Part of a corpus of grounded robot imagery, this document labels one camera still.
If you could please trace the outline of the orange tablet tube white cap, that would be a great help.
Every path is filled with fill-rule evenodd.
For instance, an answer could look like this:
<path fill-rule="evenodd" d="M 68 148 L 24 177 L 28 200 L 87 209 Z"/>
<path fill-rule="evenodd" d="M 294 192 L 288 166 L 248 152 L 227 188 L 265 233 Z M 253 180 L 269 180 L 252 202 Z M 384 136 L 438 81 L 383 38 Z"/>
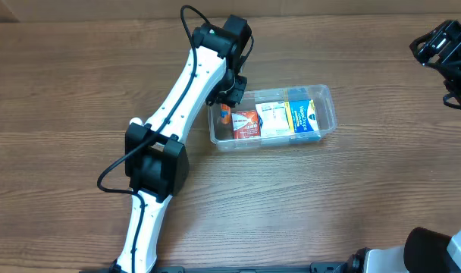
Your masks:
<path fill-rule="evenodd" d="M 221 104 L 221 123 L 229 124 L 231 122 L 231 108 L 228 105 Z"/>

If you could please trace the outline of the clear plastic container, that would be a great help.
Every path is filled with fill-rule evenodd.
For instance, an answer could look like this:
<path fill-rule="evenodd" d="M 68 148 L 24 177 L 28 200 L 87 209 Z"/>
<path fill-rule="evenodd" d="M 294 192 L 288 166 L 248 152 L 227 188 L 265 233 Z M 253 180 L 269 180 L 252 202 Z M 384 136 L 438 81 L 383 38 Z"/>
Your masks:
<path fill-rule="evenodd" d="M 334 103 L 328 86 L 311 86 L 315 86 L 318 89 L 316 91 L 315 105 L 318 110 L 318 123 L 322 139 L 327 134 L 334 132 L 337 127 Z M 256 110 L 256 104 L 259 103 L 284 101 L 286 88 L 288 87 L 248 91 L 244 94 L 242 102 L 236 108 L 231 109 L 231 114 L 237 111 Z M 208 113 L 211 141 L 221 151 L 229 152 L 239 149 L 257 149 L 265 146 L 287 146 L 297 143 L 310 143 L 293 142 L 289 136 L 259 136 L 249 139 L 234 139 L 232 119 L 229 124 L 221 123 L 221 106 L 212 106 L 208 109 Z"/>

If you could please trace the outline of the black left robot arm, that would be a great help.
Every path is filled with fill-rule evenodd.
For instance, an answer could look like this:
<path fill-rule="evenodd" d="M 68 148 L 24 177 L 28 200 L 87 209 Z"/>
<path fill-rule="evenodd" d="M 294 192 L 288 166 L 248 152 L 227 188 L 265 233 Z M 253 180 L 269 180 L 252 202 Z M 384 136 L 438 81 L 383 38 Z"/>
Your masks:
<path fill-rule="evenodd" d="M 125 133 L 124 165 L 132 198 L 124 248 L 111 272 L 151 272 L 168 204 L 183 187 L 190 164 L 185 147 L 204 105 L 240 104 L 247 79 L 240 76 L 253 47 L 249 24 L 228 18 L 223 27 L 205 22 L 190 34 L 186 67 L 162 106 L 147 121 L 134 118 Z"/>

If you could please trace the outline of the dark syrup bottle white cap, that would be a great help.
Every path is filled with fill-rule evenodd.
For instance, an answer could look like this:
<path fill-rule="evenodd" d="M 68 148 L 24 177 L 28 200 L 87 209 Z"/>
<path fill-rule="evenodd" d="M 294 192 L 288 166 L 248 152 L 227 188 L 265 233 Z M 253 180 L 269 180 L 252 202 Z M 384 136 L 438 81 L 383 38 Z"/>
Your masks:
<path fill-rule="evenodd" d="M 143 126 L 143 121 L 140 118 L 131 118 L 130 124 L 136 124 L 139 126 Z"/>

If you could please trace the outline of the white plaster box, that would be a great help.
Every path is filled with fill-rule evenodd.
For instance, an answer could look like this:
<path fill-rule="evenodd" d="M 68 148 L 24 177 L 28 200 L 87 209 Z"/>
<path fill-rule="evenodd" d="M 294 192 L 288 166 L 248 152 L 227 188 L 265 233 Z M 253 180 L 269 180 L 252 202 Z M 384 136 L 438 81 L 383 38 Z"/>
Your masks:
<path fill-rule="evenodd" d="M 262 137 L 279 137 L 291 134 L 285 101 L 256 104 Z"/>

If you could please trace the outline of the red medicine box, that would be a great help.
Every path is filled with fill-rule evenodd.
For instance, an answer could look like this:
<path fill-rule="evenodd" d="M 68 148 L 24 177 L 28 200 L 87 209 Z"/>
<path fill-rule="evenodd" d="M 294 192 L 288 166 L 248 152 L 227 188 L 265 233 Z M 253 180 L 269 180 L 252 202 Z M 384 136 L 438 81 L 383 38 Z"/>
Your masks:
<path fill-rule="evenodd" d="M 260 137 L 259 115 L 256 110 L 237 111 L 231 114 L 234 139 Z"/>

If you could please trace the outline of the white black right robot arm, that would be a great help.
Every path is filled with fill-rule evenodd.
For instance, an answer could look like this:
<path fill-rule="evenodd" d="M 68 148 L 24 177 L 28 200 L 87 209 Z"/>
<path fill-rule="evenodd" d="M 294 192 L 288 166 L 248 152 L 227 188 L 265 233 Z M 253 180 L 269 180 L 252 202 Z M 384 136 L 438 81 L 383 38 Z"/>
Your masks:
<path fill-rule="evenodd" d="M 448 94 L 443 102 L 461 110 L 461 33 L 435 30 L 415 39 L 409 46 L 415 59 L 444 77 Z M 461 229 L 447 236 L 417 227 L 404 246 L 390 249 L 361 249 L 347 262 L 327 272 L 461 272 Z"/>

